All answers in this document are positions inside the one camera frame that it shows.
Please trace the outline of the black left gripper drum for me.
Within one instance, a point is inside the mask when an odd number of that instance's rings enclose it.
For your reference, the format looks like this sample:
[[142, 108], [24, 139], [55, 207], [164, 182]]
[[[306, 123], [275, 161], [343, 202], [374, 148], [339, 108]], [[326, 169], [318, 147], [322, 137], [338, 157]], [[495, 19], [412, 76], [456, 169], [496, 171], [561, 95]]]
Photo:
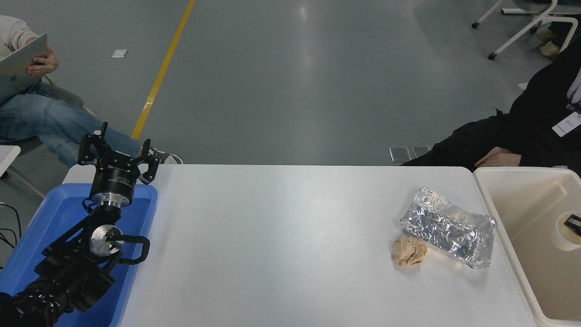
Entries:
[[124, 198], [133, 198], [139, 169], [137, 166], [128, 166], [122, 163], [120, 167], [106, 160], [96, 161], [96, 172], [90, 197], [98, 194], [118, 194]]

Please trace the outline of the person's hand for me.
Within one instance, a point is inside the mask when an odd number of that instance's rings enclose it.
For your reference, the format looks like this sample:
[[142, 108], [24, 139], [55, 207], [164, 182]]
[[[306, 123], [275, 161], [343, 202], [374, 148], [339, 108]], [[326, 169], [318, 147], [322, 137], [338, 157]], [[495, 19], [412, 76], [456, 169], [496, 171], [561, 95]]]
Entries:
[[520, 166], [522, 156], [514, 153], [488, 154], [475, 163], [476, 168], [498, 166]]
[[60, 64], [58, 56], [53, 52], [52, 48], [46, 46], [46, 55], [32, 58], [33, 64], [27, 67], [27, 74], [29, 76], [44, 76], [54, 72]]

